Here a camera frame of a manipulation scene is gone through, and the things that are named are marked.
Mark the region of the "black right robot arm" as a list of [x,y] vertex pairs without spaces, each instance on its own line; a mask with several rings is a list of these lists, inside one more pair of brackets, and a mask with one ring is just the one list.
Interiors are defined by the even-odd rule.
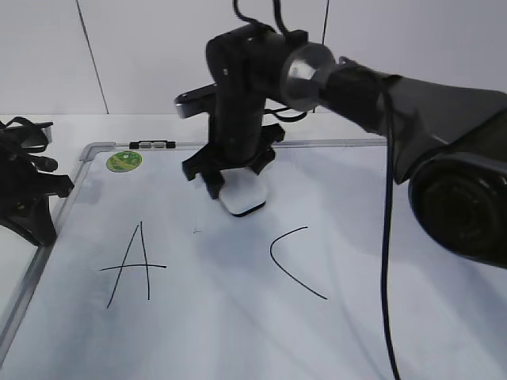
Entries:
[[306,31],[250,23],[208,41],[211,85],[175,98],[181,118],[208,114],[208,141],[182,164],[212,198],[223,171],[261,172],[284,139],[264,125],[273,100],[300,113],[323,107],[387,140],[387,176],[407,183],[423,230],[450,252],[506,266],[506,95],[441,85],[335,58]]

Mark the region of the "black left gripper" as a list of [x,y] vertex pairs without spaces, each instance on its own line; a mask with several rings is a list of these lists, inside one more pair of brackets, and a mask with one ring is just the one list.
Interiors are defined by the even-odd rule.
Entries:
[[49,198],[67,198],[74,189],[68,175],[55,175],[58,162],[21,147],[24,126],[35,123],[16,116],[1,124],[1,225],[34,246],[50,246],[57,234]]

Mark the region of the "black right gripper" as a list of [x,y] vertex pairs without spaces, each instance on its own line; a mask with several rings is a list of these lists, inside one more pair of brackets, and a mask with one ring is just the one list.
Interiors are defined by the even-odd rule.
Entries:
[[306,31],[279,34],[265,24],[244,25],[206,44],[205,57],[215,84],[215,114],[208,118],[208,143],[185,160],[188,180],[201,175],[208,194],[219,198],[223,170],[249,168],[257,175],[276,157],[280,125],[263,126],[268,99],[281,102],[280,74],[289,55],[308,41]]

